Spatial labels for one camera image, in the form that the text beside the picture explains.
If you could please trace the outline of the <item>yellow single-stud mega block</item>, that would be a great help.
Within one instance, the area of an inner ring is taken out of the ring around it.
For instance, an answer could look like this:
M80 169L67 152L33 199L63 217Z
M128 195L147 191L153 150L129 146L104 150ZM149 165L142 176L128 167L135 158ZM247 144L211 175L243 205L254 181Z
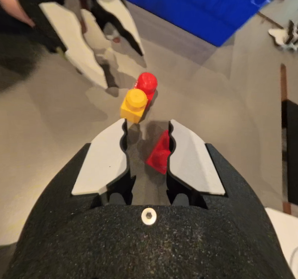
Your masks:
M120 107L120 118L138 124L147 106L147 95L140 89L130 89Z

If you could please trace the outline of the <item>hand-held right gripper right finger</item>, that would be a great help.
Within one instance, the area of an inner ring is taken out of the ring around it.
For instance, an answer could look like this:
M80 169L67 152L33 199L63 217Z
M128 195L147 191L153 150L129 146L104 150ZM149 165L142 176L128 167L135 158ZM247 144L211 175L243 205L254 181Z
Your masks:
M174 119L169 121L169 137L173 148L167 160L167 176L185 188L224 196L224 186L204 140Z

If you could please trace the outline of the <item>red single-stud mega block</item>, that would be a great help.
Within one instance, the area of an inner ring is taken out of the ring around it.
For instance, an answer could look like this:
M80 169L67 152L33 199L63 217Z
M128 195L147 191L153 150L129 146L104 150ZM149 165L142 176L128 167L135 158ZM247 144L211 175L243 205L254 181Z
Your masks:
M155 95L157 86L158 82L156 77L149 72L141 73L138 77L133 88L140 89L146 94L148 101L145 109L147 109L150 106L150 103Z

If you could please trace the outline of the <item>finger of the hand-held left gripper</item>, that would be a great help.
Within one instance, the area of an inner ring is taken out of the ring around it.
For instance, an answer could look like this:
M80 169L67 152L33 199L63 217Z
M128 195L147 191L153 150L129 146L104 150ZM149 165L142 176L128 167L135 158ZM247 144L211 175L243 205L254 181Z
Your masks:
M105 73L85 42L75 13L56 2L40 3L39 7L66 47L67 60L92 83L108 89Z
M107 40L124 38L140 56L144 55L136 24L120 0L106 3L93 0L93 15Z

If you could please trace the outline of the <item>black furniture panel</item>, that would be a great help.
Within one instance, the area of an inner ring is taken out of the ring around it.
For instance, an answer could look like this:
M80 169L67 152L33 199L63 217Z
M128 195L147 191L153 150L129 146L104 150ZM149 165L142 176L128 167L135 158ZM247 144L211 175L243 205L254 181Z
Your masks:
M283 190L287 201L298 205L298 105L287 99L281 110Z

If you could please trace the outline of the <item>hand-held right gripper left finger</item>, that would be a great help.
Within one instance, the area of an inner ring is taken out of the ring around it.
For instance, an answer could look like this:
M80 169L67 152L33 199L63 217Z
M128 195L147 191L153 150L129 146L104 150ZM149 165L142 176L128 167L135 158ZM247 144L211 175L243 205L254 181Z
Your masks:
M127 121L121 118L91 141L71 191L73 196L112 193L114 185L130 182L126 136Z

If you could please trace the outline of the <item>blue plastic bin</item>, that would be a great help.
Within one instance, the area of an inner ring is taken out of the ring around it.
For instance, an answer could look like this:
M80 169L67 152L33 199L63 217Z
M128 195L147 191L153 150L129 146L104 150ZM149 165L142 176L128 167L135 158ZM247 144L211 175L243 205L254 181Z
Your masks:
M270 0L127 0L216 46L222 46Z

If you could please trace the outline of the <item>black and white crumpled object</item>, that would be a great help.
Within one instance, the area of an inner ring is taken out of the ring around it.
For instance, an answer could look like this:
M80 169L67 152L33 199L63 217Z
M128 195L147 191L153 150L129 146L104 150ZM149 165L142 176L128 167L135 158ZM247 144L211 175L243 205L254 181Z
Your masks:
M275 46L282 50L298 51L298 24L289 20L287 28L271 28L268 34L272 37Z

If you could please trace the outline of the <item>white flat plate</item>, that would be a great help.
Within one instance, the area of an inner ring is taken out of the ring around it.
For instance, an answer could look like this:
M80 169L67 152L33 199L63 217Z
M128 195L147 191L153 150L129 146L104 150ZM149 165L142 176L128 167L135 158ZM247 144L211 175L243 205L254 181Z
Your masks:
M265 208L277 234L283 255L298 278L298 218L275 209Z

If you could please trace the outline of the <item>person's left forearm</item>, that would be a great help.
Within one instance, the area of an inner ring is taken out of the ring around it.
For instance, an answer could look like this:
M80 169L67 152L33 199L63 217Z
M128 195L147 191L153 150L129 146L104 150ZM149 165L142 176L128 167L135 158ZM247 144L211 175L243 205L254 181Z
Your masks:
M27 13L20 5L19 0L0 0L1 7L4 11L15 19L27 24L31 28L35 27L35 23L29 18Z

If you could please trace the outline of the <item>red double-stud mega block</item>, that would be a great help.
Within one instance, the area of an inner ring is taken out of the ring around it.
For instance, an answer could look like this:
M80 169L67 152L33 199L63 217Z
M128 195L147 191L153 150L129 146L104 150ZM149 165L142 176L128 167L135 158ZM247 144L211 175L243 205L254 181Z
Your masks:
M165 130L162 132L145 163L157 172L165 175L167 172L167 159L169 155L169 131Z

